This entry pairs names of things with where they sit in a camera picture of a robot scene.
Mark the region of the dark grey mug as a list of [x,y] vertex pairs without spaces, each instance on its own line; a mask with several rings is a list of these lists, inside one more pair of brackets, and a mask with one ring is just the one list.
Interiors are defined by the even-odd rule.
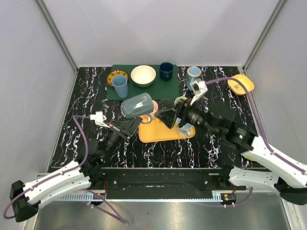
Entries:
[[167,98],[160,100],[158,103],[159,112],[164,111],[166,109],[173,108],[173,107],[174,107],[174,102]]

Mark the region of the pink mug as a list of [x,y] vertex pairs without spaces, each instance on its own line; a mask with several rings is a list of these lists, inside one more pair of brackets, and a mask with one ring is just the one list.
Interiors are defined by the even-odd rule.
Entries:
[[150,113],[150,115],[142,115],[141,116],[143,124],[151,123],[155,119],[154,114],[158,110],[158,103],[154,100],[153,100],[153,106],[154,106],[153,111]]

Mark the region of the sage green mug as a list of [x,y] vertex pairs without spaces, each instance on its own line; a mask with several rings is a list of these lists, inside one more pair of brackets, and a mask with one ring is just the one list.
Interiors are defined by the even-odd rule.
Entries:
[[178,97],[178,98],[175,99],[174,105],[176,106],[176,105],[178,105],[178,103],[185,103],[186,100],[187,100],[186,97],[180,96],[180,97]]

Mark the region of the white mug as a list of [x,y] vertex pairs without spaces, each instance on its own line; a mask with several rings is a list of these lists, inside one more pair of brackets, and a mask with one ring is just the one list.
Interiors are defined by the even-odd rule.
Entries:
[[180,118],[178,118],[178,119],[176,120],[176,125],[177,125],[178,133],[179,133],[180,135],[182,135],[182,136],[190,137],[192,125],[189,124],[189,123],[186,123],[186,124],[183,125],[182,127],[179,127],[180,121],[181,121]]

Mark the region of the grey-blue mug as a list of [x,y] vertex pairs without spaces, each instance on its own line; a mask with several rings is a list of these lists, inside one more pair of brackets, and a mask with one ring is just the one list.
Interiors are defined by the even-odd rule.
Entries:
[[154,104],[151,96],[145,92],[125,100],[120,110],[126,119],[132,119],[152,113]]

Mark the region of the blue and beige mug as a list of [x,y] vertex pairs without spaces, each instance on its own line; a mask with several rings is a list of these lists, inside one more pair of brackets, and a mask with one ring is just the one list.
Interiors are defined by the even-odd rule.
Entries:
[[187,69],[185,80],[186,80],[186,86],[188,87],[190,91],[192,91],[191,82],[195,81],[200,76],[201,76],[200,68],[194,66],[194,67],[189,67]]

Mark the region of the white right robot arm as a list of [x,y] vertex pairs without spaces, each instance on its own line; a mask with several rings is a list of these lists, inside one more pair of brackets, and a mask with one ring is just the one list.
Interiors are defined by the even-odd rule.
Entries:
[[189,100],[181,100],[174,107],[157,112],[155,117],[169,129],[190,124],[213,134],[235,153],[268,169],[261,172],[225,166],[217,177],[218,187],[224,190],[232,186],[261,188],[274,191],[296,205],[307,203],[307,166],[272,147],[255,130],[236,122],[232,111],[216,106],[205,112]]

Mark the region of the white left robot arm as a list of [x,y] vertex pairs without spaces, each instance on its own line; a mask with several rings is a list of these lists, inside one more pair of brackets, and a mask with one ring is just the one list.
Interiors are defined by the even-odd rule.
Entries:
[[107,129],[107,137],[103,141],[86,138],[79,122],[76,123],[84,139],[81,154],[64,167],[44,177],[24,183],[21,180],[11,185],[10,203],[16,222],[26,221],[35,216],[40,209],[78,190],[103,186],[103,177],[98,175],[102,159],[110,154],[121,140],[130,139],[141,124],[137,117],[126,121],[111,120],[109,123],[96,122],[96,125]]

